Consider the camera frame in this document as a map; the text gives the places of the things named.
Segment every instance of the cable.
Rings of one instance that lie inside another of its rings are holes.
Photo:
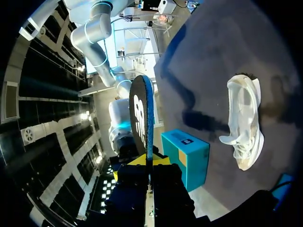
[[[180,8],[186,8],[187,6],[188,6],[188,1],[186,1],[187,3],[186,3],[186,6],[180,6],[178,3],[176,3],[176,1],[175,0],[172,0],[177,6],[179,6]]]
[[[291,184],[291,183],[293,183],[293,181],[286,181],[286,182],[284,182],[284,183],[281,183],[281,184],[276,185],[275,187],[273,187],[273,188],[270,189],[269,191],[270,191],[270,192],[274,192],[274,191],[277,190],[278,188],[281,188],[282,186],[285,186],[285,185]]]
[[[113,20],[112,22],[110,22],[111,24],[118,21],[118,20],[121,20],[121,19],[124,19],[125,17],[149,17],[149,16],[156,16],[156,15],[165,15],[165,16],[173,16],[173,17],[181,17],[179,15],[174,15],[174,14],[169,14],[169,13],[162,13],[162,14],[159,14],[159,13],[155,13],[155,14],[139,14],[139,15],[126,15],[124,17],[120,17],[116,20]]]
[[[122,72],[115,72],[113,69],[111,70],[113,73],[119,74],[119,73],[140,73],[141,75],[147,76],[142,72],[136,71],[136,70],[128,70],[128,71],[122,71]]]

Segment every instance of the new balance logo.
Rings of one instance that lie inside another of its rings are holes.
[[[144,147],[146,147],[146,141],[144,140],[145,129],[144,129],[143,103],[142,100],[138,99],[137,95],[134,96],[134,115],[138,120],[138,122],[136,122],[137,133],[139,134]]]

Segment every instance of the black panel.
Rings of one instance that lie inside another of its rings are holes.
[[[43,153],[32,160],[31,164],[43,185],[48,186],[61,171],[66,161],[55,133],[47,136],[40,148],[44,150]]]
[[[19,101],[20,129],[39,124],[36,102]]]
[[[60,207],[60,205],[59,205],[58,202],[56,201],[56,198],[55,198],[54,202],[51,204],[50,209],[51,209],[52,211],[54,211],[56,214],[58,214],[61,218],[65,219],[66,221],[68,221],[68,222],[70,222],[70,223],[73,223],[74,220],[75,220],[75,218],[71,217],[71,215],[70,215],[67,211],[63,210],[63,209]]]
[[[78,100],[78,93],[74,91],[79,91],[87,88],[87,83],[80,80],[75,75],[73,75],[71,68],[67,66],[67,62],[62,59],[57,53],[50,50],[45,44],[39,40],[31,42],[30,48],[28,49],[26,59],[23,64],[22,77],[28,77],[35,79],[38,82],[35,84],[25,83],[24,79],[21,77],[20,87],[22,93],[26,93],[26,88],[43,86],[45,90],[53,90],[52,95],[65,95],[72,96]]]
[[[98,124],[97,118],[94,117],[93,121],[94,121],[95,129],[96,129],[96,131],[98,131],[99,130],[99,124]]]
[[[71,176],[59,190],[50,208],[65,220],[73,223],[78,215],[83,197],[84,191],[76,179]]]
[[[97,149],[97,146],[93,146],[93,148],[91,149],[91,151],[93,152],[94,156],[95,157],[98,157],[99,156],[99,153],[98,153],[98,149]]]
[[[59,6],[56,8],[56,10],[58,11],[58,13],[61,16],[61,18],[63,20],[65,20],[67,18],[67,16],[68,16],[68,11],[66,9],[66,6],[63,3],[63,1],[59,1],[58,4],[59,4]]]
[[[62,118],[70,116],[67,103],[54,102],[53,111],[55,113],[55,121],[59,121]]]
[[[46,22],[44,23],[44,26],[47,28],[46,35],[54,42],[57,43],[61,28],[58,24],[57,20],[53,15],[51,15]]]
[[[84,191],[79,186],[73,175],[71,175],[71,177],[65,181],[64,186],[69,189],[70,193],[76,198],[77,201],[82,202]]]
[[[75,154],[85,141],[93,134],[89,121],[68,127],[63,131],[72,155]]]
[[[94,166],[89,159],[89,154],[86,154],[77,166],[86,184],[89,184],[90,178],[94,172]]]
[[[46,123],[55,120],[53,109],[54,102],[37,101],[36,104],[40,123]]]
[[[51,223],[49,223],[47,220],[44,220],[42,223],[42,227],[50,227],[52,226]]]
[[[17,121],[0,125],[0,149],[7,164],[24,154],[23,140]]]

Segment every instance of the shoelace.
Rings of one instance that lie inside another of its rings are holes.
[[[251,138],[248,143],[243,144],[243,143],[237,143],[235,145],[233,145],[233,147],[235,148],[235,151],[233,153],[233,157],[238,159],[247,159],[250,157],[251,155],[251,149],[254,145],[255,142],[255,138]]]

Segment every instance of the yellow part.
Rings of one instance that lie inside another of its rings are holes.
[[[186,155],[184,154],[184,152],[182,150],[179,150],[179,160],[180,162],[187,167],[186,165]]]
[[[152,155],[152,165],[156,166],[156,165],[159,165],[159,164],[170,165],[169,157],[160,158],[159,156],[153,154]],[[128,163],[128,165],[133,165],[133,166],[135,166],[135,165],[143,165],[143,166],[145,166],[146,165],[146,154],[141,155],[140,157],[138,157],[134,161]],[[118,171],[114,172],[114,178],[115,178],[116,181],[118,181]]]

